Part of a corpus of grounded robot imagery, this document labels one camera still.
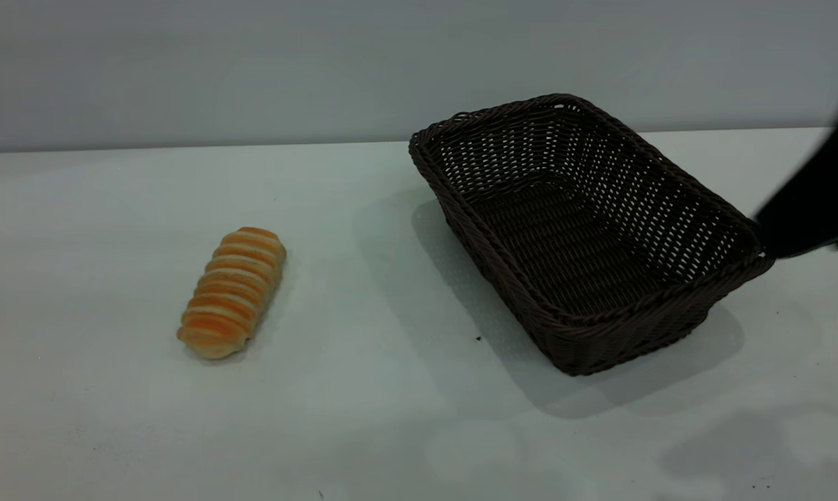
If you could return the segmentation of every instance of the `wicker basket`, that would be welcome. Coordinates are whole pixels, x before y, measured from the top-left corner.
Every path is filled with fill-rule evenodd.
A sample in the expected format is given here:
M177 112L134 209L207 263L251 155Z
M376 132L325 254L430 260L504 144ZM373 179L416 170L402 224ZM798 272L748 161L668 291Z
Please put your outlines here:
M593 374L688 335L761 275L753 222L571 95L460 113L410 155L536 346Z

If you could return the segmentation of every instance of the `bread roll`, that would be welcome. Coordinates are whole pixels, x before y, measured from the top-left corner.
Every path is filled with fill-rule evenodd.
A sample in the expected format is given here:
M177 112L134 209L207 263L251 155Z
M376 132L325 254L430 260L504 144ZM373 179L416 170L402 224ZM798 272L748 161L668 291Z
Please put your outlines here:
M177 339L208 359L243 349L280 284L285 259L273 232L246 226L222 238L187 303Z

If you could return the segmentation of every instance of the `basket rim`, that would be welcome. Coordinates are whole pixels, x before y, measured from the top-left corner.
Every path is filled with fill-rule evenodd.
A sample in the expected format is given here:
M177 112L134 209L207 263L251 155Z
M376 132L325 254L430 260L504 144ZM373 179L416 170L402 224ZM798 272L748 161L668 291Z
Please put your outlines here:
M428 143L435 137L441 136L441 134L455 132L464 127L473 127L490 120L498 120L499 118L520 114L532 109L539 109L543 107L561 107L559 105L577 107L588 114L593 115L598 120L601 120L613 133L621 134L621 136L630 140L631 145L638 150L639 155L647 157L651 162L654 162L654 164L662 168L667 175L672 175L676 178L676 180L685 184L689 190L692 190L692 192L697 194L700 198L714 204L720 212L725 213L730 216L730 218L736 220L736 222L741 223L746 229L746 237L750 238L753 242L753 251L750 251L742 260L728 263L720 269L714 270L711 273L706 273L704 276L699 276L689 282L676 283L676 285L671 285L667 288L660 289L660 291L645 295L630 304L610 308L610 310L603 310L596 314L578 315L569 313L568 311L565 311L564 308L552 303L542 294L536 285L534 285L533 281L526 276L519 265L518 259L501 241L499 241L499 237L496 232L492 231L492 228L490 228L488 223L485 222L485 219L481 218L481 216L476 213L476 210L465 200L462 194L453 187L450 180L448 180L444 174L443 169L437 165L437 162L432 160L428 151ZM575 95L542 95L533 99L508 102L507 104L484 108L478 111L459 112L453 115L453 117L448 118L448 120L442 120L431 124L430 126L413 134L412 137L410 137L409 150L413 162L415 162L416 167L419 169L419 172L421 172L423 177L427 178L428 181L431 181L428 179L428 176L432 175L433 180L444 187L445 193L453 198L451 203L454 203L458 209L464 212L467 218L472 220L472 224L476 226L481 234L483 234L483 238L488 239L489 243L492 244L491 247L494 248L494 252L499 256L499 259L504 261L512 275L516 277L517 283L521 286L523 292L533 299L533 302L538 305L547 317L549 317L550 321L556 321L556 323L559 324L589 327L599 326L600 324L605 324L609 321L615 321L617 319L629 320L632 317L647 317L654 315L662 308L669 307L670 299L694 292L695 289L704 288L711 283L726 281L732 276L743 275L751 269L762 269L762 267L764 267L764 269L767 270L774 262L774 260L769 259L769 257L766 257L765 254L762 253L762 245L755 237L755 229L753 229L753 224L755 223L750 221L749 218L746 218L743 213L734 208L733 205L728 203L721 196L718 196L717 193L714 193L714 191L706 188L699 181L697 181L696 178L686 173L684 169L667 159L663 153L661 153L653 145L650 145L650 143L645 141L631 128L628 128L628 126L623 124L621 121L616 120L616 118L610 116L605 111L600 110L600 108L597 108L597 106L591 104L591 102ZM447 200L443 200L441 198L441 193L438 193L437 189L434 191L438 202L447 204Z

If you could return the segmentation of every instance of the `gray wall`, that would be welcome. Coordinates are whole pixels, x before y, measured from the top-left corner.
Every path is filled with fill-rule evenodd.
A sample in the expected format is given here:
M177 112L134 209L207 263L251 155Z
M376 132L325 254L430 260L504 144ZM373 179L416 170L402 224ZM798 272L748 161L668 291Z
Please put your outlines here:
M825 124L838 0L0 0L0 151L404 139L550 92Z

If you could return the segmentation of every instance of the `table surface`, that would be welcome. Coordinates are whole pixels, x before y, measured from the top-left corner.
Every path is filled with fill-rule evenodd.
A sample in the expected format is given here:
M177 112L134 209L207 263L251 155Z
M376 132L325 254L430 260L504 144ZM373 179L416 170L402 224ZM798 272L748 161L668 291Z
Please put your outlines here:
M824 133L643 135L750 214ZM175 330L242 225L285 279L204 362ZM405 143L0 154L0 499L838 501L838 253L571 378Z

